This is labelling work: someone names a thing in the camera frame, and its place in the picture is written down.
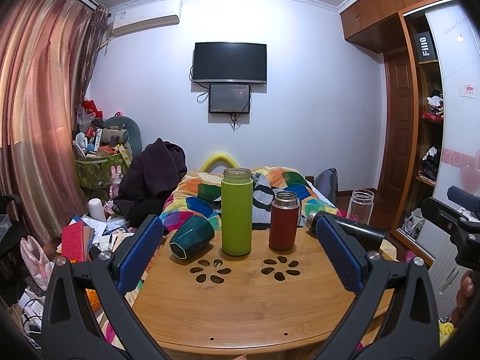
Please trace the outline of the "person's right hand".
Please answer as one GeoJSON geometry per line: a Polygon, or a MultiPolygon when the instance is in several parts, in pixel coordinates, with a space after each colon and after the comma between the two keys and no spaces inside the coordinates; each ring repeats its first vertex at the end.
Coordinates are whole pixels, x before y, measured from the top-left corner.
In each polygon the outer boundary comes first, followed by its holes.
{"type": "Polygon", "coordinates": [[[472,271],[466,271],[460,281],[460,289],[456,295],[456,308],[451,314],[451,323],[456,328],[459,326],[470,304],[470,297],[475,289],[472,280],[472,271]]]}

